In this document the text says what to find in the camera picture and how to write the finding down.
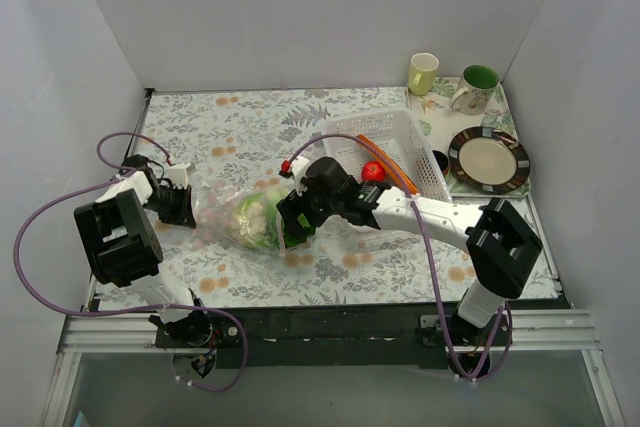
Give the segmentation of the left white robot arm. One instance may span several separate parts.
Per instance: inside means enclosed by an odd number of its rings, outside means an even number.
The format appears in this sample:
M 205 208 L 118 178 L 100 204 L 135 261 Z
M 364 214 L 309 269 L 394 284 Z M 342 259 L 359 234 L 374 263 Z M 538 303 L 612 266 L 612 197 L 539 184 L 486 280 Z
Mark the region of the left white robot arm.
M 128 158 L 115 183 L 76 208 L 74 219 L 97 281 L 131 289 L 156 310 L 151 323 L 174 341 L 200 347 L 211 340 L 213 324 L 196 294 L 161 267 L 163 250 L 146 215 L 150 210 L 165 225 L 194 229 L 189 175 L 195 167 L 172 165 L 158 178 L 150 163 L 138 154 Z

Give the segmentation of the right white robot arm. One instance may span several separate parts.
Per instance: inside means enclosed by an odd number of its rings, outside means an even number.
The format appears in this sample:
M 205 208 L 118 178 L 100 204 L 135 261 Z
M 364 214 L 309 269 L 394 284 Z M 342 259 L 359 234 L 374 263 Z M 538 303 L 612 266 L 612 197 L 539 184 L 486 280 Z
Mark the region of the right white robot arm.
M 283 163 L 280 176 L 294 182 L 277 209 L 286 235 L 304 241 L 331 216 L 377 230 L 425 233 L 467 253 L 476 279 L 449 324 L 464 344 L 475 344 L 508 300 L 518 299 L 542 251 L 534 230 L 505 199 L 483 206 L 407 196 L 384 181 L 359 181 L 331 157 Z

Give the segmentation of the white plastic basket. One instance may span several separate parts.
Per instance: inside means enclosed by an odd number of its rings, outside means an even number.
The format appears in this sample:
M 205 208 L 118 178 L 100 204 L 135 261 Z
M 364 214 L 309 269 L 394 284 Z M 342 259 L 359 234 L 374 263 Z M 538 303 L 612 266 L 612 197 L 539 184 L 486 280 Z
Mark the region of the white plastic basket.
M 363 146 L 342 136 L 363 135 L 398 164 L 423 196 L 451 200 L 427 138 L 408 109 L 377 109 L 333 117 L 320 123 L 320 131 L 328 136 L 323 140 L 326 154 L 335 158 L 347 173 L 358 175 L 372 156 Z

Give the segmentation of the red fake strawberry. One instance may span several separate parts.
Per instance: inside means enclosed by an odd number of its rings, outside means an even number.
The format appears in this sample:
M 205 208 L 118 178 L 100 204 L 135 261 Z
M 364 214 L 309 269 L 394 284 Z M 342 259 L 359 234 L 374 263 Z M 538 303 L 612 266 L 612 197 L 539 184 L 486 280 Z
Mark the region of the red fake strawberry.
M 386 179 L 386 171 L 381 163 L 369 161 L 363 165 L 360 176 L 363 181 L 383 182 Z

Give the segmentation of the white fake cauliflower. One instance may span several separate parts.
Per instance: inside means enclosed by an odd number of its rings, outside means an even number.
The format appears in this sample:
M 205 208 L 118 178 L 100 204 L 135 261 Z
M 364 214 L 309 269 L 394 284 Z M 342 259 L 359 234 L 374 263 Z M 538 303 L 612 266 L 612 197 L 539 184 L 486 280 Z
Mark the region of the white fake cauliflower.
M 277 249 L 277 204 L 289 193 L 287 187 L 271 186 L 242 198 L 234 207 L 229 233 L 246 247 Z

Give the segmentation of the clear zip top bag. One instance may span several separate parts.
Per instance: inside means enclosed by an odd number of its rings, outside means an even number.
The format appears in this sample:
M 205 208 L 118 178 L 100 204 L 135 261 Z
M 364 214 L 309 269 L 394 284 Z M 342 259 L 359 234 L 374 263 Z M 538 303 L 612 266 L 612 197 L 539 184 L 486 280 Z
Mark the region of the clear zip top bag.
M 205 240 L 224 238 L 250 250 L 284 256 L 287 250 L 305 243 L 284 232 L 284 220 L 277 209 L 290 191 L 287 184 L 257 190 L 215 189 L 204 184 L 194 200 L 196 233 Z

